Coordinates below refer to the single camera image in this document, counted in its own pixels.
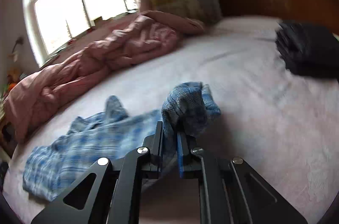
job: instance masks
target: blue towel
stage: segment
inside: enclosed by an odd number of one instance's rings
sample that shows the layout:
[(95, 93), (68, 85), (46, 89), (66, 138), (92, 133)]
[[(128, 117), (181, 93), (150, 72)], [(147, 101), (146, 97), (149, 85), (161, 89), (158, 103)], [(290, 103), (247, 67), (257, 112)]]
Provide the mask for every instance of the blue towel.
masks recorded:
[(26, 162), (22, 186), (31, 194), (52, 201), (97, 159), (108, 157), (113, 161), (142, 146), (144, 138), (155, 133), (157, 121), (163, 121), (162, 174), (166, 173), (176, 154), (174, 129), (178, 120), (187, 134), (197, 136), (217, 115), (220, 109), (210, 88), (201, 82), (178, 85), (161, 111), (134, 117), (129, 117), (118, 98), (111, 96), (105, 112), (86, 119), (77, 117), (66, 135), (50, 146), (33, 149)]

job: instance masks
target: white bed sheet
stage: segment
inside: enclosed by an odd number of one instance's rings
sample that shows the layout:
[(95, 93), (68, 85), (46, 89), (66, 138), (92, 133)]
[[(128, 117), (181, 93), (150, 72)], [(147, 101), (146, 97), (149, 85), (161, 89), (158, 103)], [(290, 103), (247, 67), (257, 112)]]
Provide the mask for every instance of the white bed sheet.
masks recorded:
[[(125, 71), (60, 110), (25, 145), (5, 178), (4, 196), (30, 223), (44, 202), (22, 189), (25, 162), (35, 146), (49, 145), (78, 116), (104, 110), (116, 95), (130, 115), (160, 108), (179, 83), (209, 83), (222, 116), (198, 141), (219, 157), (243, 157), (315, 224), (339, 191), (339, 86), (334, 80), (296, 77), (276, 51), (270, 18), (232, 18), (177, 51)], [(199, 223), (195, 180), (174, 169), (142, 195), (140, 223)]]

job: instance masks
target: pink comforter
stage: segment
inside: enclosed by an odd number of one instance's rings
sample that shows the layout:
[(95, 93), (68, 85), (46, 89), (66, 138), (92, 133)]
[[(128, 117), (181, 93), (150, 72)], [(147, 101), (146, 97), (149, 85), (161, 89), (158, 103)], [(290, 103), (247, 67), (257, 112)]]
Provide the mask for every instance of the pink comforter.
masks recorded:
[(15, 138), (23, 142), (29, 131), (48, 121), (57, 110), (118, 70), (172, 51), (182, 34), (204, 31), (198, 21), (148, 11), (124, 30), (92, 42), (63, 63), (48, 66), (18, 83), (4, 101), (6, 118)]

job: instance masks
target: metal pivot screw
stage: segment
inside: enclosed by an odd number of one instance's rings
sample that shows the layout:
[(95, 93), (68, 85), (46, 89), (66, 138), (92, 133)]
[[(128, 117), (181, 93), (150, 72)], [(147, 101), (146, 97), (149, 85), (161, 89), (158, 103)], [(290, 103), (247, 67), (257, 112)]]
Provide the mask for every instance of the metal pivot screw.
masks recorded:
[(148, 148), (147, 147), (139, 147), (137, 151), (140, 154), (145, 154), (145, 153), (148, 152)]
[(201, 154), (201, 153), (204, 152), (204, 149), (201, 148), (201, 147), (194, 147), (194, 148), (192, 149), (192, 152), (195, 153), (195, 154)]
[(108, 164), (108, 159), (105, 158), (105, 157), (101, 157), (101, 158), (98, 159), (98, 164), (99, 164), (100, 166), (107, 165), (107, 164)]
[(234, 157), (232, 161), (236, 165), (241, 165), (244, 162), (244, 160), (241, 157)]

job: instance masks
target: dark clothing pile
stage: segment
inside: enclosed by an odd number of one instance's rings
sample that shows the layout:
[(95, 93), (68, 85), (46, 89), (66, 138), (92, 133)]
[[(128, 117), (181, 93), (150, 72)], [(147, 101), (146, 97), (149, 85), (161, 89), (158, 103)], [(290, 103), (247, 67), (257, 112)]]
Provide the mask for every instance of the dark clothing pile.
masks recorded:
[(283, 21), (277, 49), (293, 74), (339, 78), (339, 41), (320, 25)]

